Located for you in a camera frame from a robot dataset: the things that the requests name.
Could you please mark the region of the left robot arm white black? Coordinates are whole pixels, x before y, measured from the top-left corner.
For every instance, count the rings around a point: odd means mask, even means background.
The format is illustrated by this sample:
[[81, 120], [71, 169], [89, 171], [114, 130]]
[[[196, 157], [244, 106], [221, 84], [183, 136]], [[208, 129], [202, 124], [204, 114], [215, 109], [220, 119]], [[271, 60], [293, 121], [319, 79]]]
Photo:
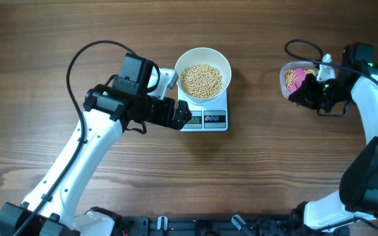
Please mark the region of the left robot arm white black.
[[118, 74], [90, 89], [68, 143], [21, 205], [0, 210], [0, 235], [115, 235], [121, 216], [94, 207], [75, 216], [91, 176], [130, 121], [180, 130], [190, 120], [188, 104], [165, 97], [178, 79], [145, 58], [126, 54]]

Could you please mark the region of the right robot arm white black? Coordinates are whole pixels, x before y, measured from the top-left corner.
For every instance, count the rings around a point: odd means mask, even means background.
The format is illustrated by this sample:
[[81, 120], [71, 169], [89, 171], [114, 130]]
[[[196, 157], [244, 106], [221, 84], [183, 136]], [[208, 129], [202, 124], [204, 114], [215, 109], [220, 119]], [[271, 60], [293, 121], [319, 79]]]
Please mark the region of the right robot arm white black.
[[366, 146], [344, 172], [336, 192], [317, 201], [303, 202], [281, 222], [287, 235], [348, 235], [348, 225], [363, 222], [378, 230], [378, 64], [373, 46], [353, 43], [343, 49], [341, 64], [309, 61], [322, 71], [336, 68], [336, 78], [320, 80], [308, 74], [288, 99], [297, 105], [324, 110], [344, 102], [355, 104], [360, 112]]

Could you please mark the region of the pink plastic measuring scoop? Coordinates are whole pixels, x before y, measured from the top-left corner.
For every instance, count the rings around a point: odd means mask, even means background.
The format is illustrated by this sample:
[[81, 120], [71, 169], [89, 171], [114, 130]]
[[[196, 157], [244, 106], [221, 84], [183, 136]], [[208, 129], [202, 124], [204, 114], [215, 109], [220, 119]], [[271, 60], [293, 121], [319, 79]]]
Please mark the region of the pink plastic measuring scoop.
[[302, 69], [289, 70], [285, 75], [285, 85], [289, 93], [295, 92], [305, 80], [306, 71]]

